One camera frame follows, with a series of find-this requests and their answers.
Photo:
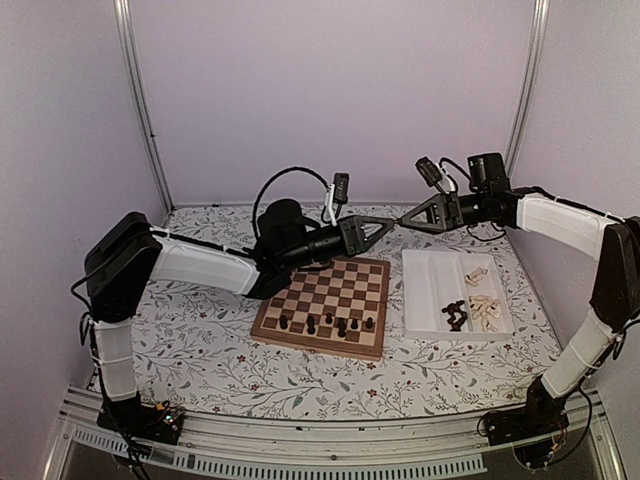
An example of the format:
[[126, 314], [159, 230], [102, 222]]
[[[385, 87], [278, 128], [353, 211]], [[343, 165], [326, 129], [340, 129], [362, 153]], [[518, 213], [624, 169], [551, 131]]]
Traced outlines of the wooden chessboard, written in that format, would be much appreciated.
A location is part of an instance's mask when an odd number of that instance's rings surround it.
[[[377, 362], [382, 359], [391, 264], [367, 258], [339, 258], [317, 272], [296, 272], [290, 286], [264, 301], [251, 328], [251, 338], [282, 347]], [[326, 314], [334, 321], [328, 325]], [[281, 330], [279, 317], [291, 323]], [[315, 318], [316, 333], [307, 334], [306, 320]], [[372, 317], [373, 331], [366, 329]], [[347, 322], [347, 334], [339, 338], [337, 323]], [[358, 319], [358, 330], [351, 329]]]

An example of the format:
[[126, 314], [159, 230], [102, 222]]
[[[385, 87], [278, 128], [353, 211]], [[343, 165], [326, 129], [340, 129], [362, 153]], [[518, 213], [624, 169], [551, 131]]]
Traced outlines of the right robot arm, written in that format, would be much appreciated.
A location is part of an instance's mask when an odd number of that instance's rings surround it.
[[552, 194], [541, 186], [515, 187], [499, 153], [468, 157], [461, 167], [449, 158], [418, 159], [415, 168], [435, 188], [399, 223], [429, 234], [493, 223], [508, 231], [555, 241], [564, 252], [588, 262], [588, 276], [565, 288], [584, 304], [562, 353], [530, 386], [517, 427], [537, 436], [556, 417], [564, 400], [623, 348], [639, 322], [639, 217], [621, 216]]

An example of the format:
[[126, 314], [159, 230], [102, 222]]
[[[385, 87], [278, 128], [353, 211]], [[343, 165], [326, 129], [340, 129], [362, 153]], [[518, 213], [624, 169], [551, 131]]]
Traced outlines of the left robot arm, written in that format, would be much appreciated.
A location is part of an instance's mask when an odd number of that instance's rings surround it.
[[138, 404], [131, 324], [154, 288], [195, 311], [203, 310], [207, 290], [259, 302], [251, 335], [263, 343], [380, 358], [390, 267], [367, 253], [393, 222], [351, 215], [324, 225], [282, 199], [254, 225], [255, 245], [236, 251], [155, 228], [132, 212], [87, 255], [92, 355], [109, 415], [126, 433], [149, 423]]

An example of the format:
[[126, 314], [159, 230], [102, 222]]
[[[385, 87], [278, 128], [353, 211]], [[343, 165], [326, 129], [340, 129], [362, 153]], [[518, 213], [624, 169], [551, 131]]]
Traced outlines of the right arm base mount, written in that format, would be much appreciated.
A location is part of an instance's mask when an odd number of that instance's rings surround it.
[[517, 447], [515, 457], [530, 469], [547, 467], [561, 443], [560, 440], [552, 440], [550, 434], [560, 432], [564, 435], [569, 426], [566, 401], [567, 396], [552, 397], [541, 379], [536, 378], [527, 389], [523, 406], [485, 413], [478, 422], [478, 433], [485, 436], [491, 446], [546, 435], [545, 440]]

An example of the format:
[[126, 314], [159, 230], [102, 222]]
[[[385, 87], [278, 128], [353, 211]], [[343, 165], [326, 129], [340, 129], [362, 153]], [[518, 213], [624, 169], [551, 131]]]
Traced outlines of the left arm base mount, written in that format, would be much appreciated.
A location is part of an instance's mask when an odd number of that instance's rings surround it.
[[97, 425], [128, 438], [177, 445], [185, 413], [184, 407], [168, 400], [154, 405], [143, 404], [139, 393], [120, 401], [103, 396]]

